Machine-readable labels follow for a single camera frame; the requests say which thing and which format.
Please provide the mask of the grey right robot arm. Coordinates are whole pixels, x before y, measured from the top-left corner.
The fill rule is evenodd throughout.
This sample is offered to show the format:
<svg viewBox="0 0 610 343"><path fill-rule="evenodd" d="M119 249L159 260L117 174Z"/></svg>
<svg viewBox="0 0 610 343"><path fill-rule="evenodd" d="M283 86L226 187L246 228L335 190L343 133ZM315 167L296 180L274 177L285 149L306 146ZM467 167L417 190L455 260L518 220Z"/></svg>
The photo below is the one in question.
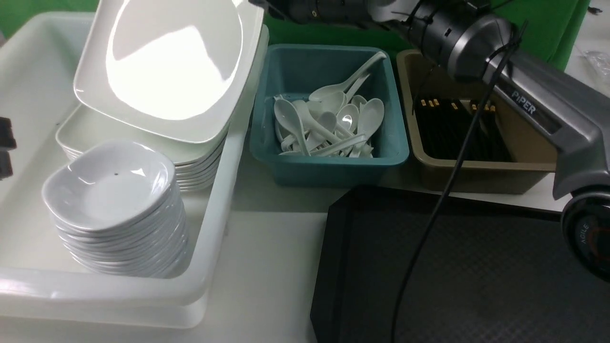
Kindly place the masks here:
<svg viewBox="0 0 610 343"><path fill-rule="evenodd" d="M393 30L457 82L488 86L556 148L553 197L571 195L560 220L570 251L609 280L609 98L520 51L525 27L488 0L253 0L270 15Z"/></svg>

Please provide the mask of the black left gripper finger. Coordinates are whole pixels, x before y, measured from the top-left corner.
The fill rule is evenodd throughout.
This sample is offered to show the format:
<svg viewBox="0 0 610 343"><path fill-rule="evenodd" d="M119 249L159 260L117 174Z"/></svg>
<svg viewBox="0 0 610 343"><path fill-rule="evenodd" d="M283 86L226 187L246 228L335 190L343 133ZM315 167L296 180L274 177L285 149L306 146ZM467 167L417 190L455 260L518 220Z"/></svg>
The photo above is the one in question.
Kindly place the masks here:
<svg viewBox="0 0 610 343"><path fill-rule="evenodd" d="M0 118L0 180L13 175L9 151L14 150L17 143L14 138L10 119Z"/></svg>

